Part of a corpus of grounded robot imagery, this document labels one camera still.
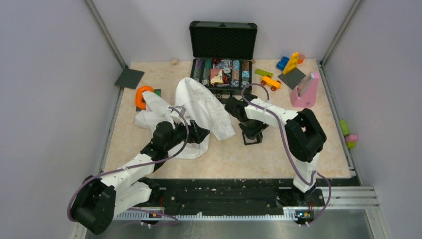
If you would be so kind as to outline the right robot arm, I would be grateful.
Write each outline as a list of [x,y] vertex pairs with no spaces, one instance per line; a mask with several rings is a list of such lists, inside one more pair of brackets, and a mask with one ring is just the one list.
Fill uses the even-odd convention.
[[230,97],[225,110],[239,121],[244,143],[261,143],[262,132],[269,126],[280,131],[282,144],[295,172],[292,199],[305,205],[312,199],[316,167],[327,140],[326,134],[312,110],[289,110],[247,94],[242,99]]

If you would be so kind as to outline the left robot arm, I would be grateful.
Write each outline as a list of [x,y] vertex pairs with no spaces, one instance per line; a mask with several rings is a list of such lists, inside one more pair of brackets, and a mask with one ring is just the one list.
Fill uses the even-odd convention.
[[203,142],[209,133],[193,120],[157,124],[151,141],[131,161],[117,170],[84,180],[68,205],[68,218],[98,235],[131,207],[157,204],[160,193],[148,183],[147,175],[171,159],[170,150],[181,145],[176,152],[179,154],[187,144]]

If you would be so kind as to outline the white shirt garment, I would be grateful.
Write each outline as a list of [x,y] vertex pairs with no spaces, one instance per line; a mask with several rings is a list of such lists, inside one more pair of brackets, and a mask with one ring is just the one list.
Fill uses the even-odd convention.
[[[154,132],[158,123],[172,123],[168,103],[154,92],[142,93],[147,107],[135,116],[137,127]],[[230,114],[224,105],[205,86],[192,78],[181,79],[175,89],[175,105],[185,109],[184,116],[199,127],[208,129],[219,141],[236,135]]]

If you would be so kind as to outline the black square frame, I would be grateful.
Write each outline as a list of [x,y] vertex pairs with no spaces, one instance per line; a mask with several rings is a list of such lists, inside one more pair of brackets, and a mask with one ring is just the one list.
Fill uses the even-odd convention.
[[255,136],[247,136],[247,134],[243,132],[242,136],[243,136],[243,142],[245,146],[260,144],[262,143],[262,140],[263,140],[263,134],[261,132]]

